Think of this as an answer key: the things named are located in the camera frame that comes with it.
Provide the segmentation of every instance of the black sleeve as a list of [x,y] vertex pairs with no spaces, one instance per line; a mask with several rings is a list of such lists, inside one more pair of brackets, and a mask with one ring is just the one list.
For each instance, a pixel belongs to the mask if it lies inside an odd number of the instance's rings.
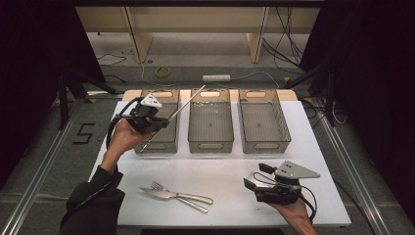
[[97,167],[90,182],[76,186],[67,201],[61,234],[116,234],[119,208],[125,194],[116,189],[122,173],[111,175]]

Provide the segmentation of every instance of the silverware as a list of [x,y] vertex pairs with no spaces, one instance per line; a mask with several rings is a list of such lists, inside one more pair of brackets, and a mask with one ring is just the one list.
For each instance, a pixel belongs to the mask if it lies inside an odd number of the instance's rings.
[[203,197],[203,196],[198,196],[198,195],[190,195],[190,194],[183,194],[183,193],[175,193],[175,192],[170,192],[168,191],[168,189],[162,187],[159,183],[154,182],[152,184],[152,189],[148,189],[148,188],[141,188],[141,190],[143,190],[144,192],[151,194],[153,196],[156,197],[160,197],[160,198],[164,198],[164,199],[170,199],[170,198],[175,198],[178,201],[198,210],[199,212],[203,212],[203,213],[208,213],[208,209],[199,206],[195,203],[192,203],[186,199],[190,199],[190,200],[196,200],[202,203],[206,203],[206,204],[213,204],[213,199],[208,198],[208,197]]

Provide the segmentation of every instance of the tape roll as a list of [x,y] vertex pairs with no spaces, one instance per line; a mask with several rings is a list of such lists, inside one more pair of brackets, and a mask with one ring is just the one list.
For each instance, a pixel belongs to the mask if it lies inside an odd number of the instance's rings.
[[171,70],[170,68],[158,68],[155,71],[155,75],[158,78],[166,78],[170,75]]

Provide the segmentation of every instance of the knife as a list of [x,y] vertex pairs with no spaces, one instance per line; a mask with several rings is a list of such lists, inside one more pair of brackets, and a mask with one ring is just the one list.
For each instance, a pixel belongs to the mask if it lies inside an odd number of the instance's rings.
[[163,199],[170,199],[170,198],[176,198],[178,201],[198,210],[199,212],[203,212],[203,213],[208,213],[208,209],[199,206],[197,204],[194,204],[186,199],[191,199],[191,200],[196,200],[202,203],[206,203],[206,204],[213,204],[213,199],[208,198],[208,197],[203,197],[203,196],[197,196],[197,195],[190,195],[190,194],[182,194],[182,193],[174,193],[174,192],[170,192],[170,191],[163,191],[160,189],[148,189],[148,188],[140,188],[141,190],[143,190],[144,192],[159,197],[159,198],[163,198]]

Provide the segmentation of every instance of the fork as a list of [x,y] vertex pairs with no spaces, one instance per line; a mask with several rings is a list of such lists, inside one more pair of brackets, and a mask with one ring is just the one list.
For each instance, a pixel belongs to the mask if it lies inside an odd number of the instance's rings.
[[[158,182],[153,182],[152,183],[152,189],[159,189],[159,190],[163,190],[165,192],[170,192],[168,189],[164,188],[161,184],[159,184]],[[186,204],[187,206],[190,206],[196,210],[198,210],[199,212],[203,212],[203,213],[208,213],[208,209],[199,206],[195,203],[192,203],[186,199],[180,198],[180,197],[176,197],[176,199],[184,204]]]

